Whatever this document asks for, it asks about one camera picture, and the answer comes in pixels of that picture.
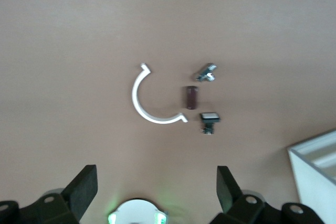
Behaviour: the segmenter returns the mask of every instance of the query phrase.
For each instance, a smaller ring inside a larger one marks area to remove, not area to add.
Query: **round metal bolt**
[[[49,202],[52,202],[52,201],[54,201],[54,197],[47,197],[47,198],[45,198],[44,199],[44,203],[49,203]]]
[[[246,201],[249,202],[250,204],[256,204],[258,201],[256,200],[256,198],[252,197],[252,196],[248,196],[246,197]]]
[[[6,210],[8,207],[9,207],[9,205],[0,206],[0,212]]]
[[[297,206],[297,205],[291,205],[289,208],[290,208],[290,210],[292,210],[296,214],[302,214],[303,213],[302,208]]]

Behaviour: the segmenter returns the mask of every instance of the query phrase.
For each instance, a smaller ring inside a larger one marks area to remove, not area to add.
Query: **white curved object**
[[[184,123],[188,122],[188,119],[182,113],[179,113],[179,114],[177,114],[177,115],[175,115],[171,118],[156,118],[152,115],[149,115],[143,109],[143,107],[141,107],[139,99],[138,99],[138,88],[139,88],[139,85],[142,82],[142,80],[145,79],[145,77],[151,73],[151,71],[149,70],[149,68],[147,67],[147,65],[145,63],[141,64],[141,68],[143,69],[143,71],[136,78],[136,80],[134,82],[134,85],[133,85],[133,89],[132,89],[132,101],[133,101],[133,105],[134,105],[135,109],[137,110],[137,112],[143,118],[145,118],[146,120],[148,120],[152,123],[168,124],[168,123],[175,123],[178,120],[182,120]]]

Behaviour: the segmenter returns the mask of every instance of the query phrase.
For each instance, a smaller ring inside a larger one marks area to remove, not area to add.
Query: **white c-shaped ring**
[[[155,116],[149,115],[143,107],[141,107],[139,99],[138,99],[138,88],[142,80],[151,73],[149,68],[145,63],[141,63],[141,68],[143,71],[138,75],[136,78],[133,89],[132,89],[132,101],[135,109],[137,112],[146,120],[152,122],[152,123],[159,123],[159,124],[168,124],[168,123],[175,123],[178,120],[182,120],[184,123],[188,122],[188,119],[184,116],[184,114],[179,113],[171,118],[157,118]]]

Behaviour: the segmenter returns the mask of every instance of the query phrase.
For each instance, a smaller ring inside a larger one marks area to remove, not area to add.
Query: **beige surface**
[[[25,206],[97,164],[83,224],[131,197],[209,223],[217,165],[275,207],[297,200],[285,147],[336,123],[335,14],[336,0],[0,0],[0,199]],[[136,113],[141,62],[144,108],[190,122]],[[207,62],[216,81],[195,83]],[[198,113],[212,111],[206,136]]]

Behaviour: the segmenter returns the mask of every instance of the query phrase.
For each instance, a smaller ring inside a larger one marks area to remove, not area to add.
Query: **glowing green led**
[[[117,218],[117,215],[116,214],[110,214],[109,215],[109,224],[116,224],[115,222],[115,220],[116,220],[116,218]]]
[[[165,224],[167,221],[166,215],[163,215],[161,213],[155,214],[155,224]]]

